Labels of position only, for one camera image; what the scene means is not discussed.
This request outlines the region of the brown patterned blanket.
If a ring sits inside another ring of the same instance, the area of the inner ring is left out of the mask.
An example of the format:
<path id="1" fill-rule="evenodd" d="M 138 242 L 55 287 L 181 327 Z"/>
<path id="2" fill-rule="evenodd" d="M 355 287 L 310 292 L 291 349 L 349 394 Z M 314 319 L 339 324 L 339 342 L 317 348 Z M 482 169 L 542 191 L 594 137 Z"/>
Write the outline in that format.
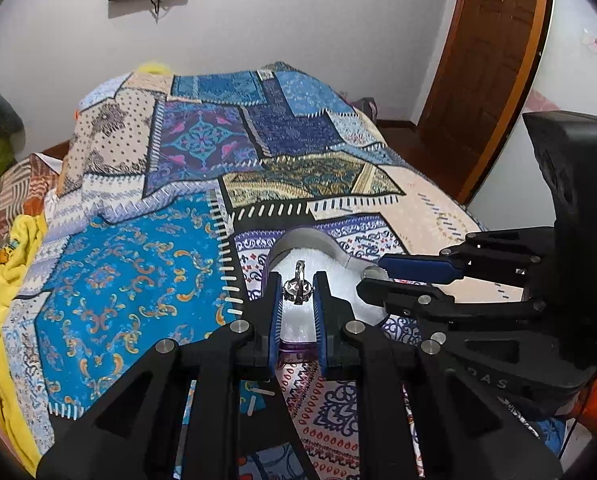
<path id="1" fill-rule="evenodd" d="M 0 248 L 6 244 L 12 224 L 20 214 L 36 216 L 44 206 L 44 196 L 56 186 L 59 169 L 53 169 L 41 154 L 17 162 L 0 178 Z"/>

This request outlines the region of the brown wooden door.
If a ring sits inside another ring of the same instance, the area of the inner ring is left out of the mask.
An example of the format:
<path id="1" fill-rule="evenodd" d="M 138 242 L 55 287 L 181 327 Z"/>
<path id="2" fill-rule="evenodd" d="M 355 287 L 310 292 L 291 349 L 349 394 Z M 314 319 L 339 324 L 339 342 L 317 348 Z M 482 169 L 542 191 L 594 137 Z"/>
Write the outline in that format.
<path id="1" fill-rule="evenodd" d="M 418 122 L 430 176 L 462 204 L 503 148 L 535 75 L 551 0 L 456 0 Z"/>

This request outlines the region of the yellow blanket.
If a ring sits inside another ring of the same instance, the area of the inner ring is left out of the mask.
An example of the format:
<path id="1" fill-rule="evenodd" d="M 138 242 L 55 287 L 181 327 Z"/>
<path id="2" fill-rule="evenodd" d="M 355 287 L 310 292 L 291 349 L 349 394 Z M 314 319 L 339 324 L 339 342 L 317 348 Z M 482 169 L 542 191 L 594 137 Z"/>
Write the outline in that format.
<path id="1" fill-rule="evenodd" d="M 47 232 L 44 214 L 20 214 L 0 247 L 0 429 L 8 437 L 15 457 L 29 474 L 36 474 L 40 452 L 18 404 L 4 328 L 14 312 L 16 298 Z"/>

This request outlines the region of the purple heart-shaped tin box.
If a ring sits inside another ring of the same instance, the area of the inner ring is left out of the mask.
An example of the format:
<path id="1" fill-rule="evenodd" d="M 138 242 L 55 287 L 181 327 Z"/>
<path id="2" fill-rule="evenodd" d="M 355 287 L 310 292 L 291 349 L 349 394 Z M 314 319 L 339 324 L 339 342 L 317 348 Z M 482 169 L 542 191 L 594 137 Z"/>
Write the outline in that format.
<path id="1" fill-rule="evenodd" d="M 384 307 L 366 304 L 356 292 L 363 278 L 390 281 L 387 271 L 352 256 L 323 231 L 285 232 L 268 252 L 265 270 L 281 278 L 277 338 L 283 364 L 317 361 L 323 370 L 341 366 L 349 358 L 344 328 L 363 330 L 387 318 Z"/>

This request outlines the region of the patchwork patterned bedspread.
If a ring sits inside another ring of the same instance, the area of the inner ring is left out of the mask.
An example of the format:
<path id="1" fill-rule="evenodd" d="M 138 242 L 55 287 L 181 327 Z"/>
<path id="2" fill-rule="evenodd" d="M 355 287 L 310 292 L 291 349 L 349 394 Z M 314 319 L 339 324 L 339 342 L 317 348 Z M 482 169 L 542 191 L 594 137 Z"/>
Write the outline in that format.
<path id="1" fill-rule="evenodd" d="M 48 232 L 4 328 L 40 460 L 157 341 L 206 339 L 263 297 L 285 232 L 323 231 L 376 264 L 484 232 L 364 114 L 296 70 L 139 70 L 78 112 L 62 188 L 42 207 Z M 433 287 L 462 304 L 521 298 L 475 278 Z M 445 334 L 407 311 L 376 326 L 444 349 Z M 271 378 L 241 382 L 235 479 L 364 479 L 355 382 L 326 379 L 317 361 L 283 364 L 279 348 Z"/>

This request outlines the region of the dark bag on floor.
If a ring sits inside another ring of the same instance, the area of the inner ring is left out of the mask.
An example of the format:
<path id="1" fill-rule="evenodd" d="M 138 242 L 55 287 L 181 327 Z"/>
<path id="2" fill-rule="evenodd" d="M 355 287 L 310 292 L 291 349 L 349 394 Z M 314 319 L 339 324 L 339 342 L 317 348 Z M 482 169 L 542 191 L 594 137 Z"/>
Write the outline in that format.
<path id="1" fill-rule="evenodd" d="M 374 124 L 378 121 L 379 107 L 375 99 L 366 96 L 352 103 L 353 107 L 363 112 Z"/>

